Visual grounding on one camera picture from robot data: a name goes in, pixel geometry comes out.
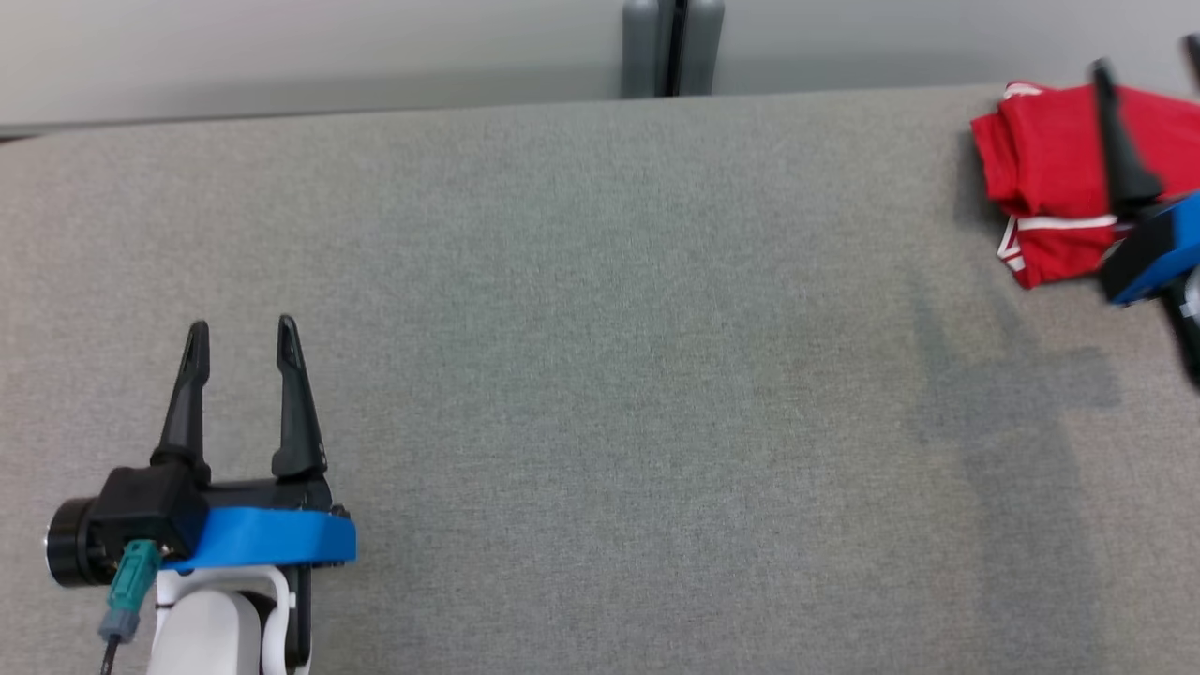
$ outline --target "gray table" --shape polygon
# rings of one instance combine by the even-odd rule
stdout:
[[[319,673],[1194,673],[1200,396],[1158,306],[996,261],[995,94],[0,147],[2,669],[97,665],[43,527],[197,317],[215,474],[266,473],[288,311],[361,537]]]

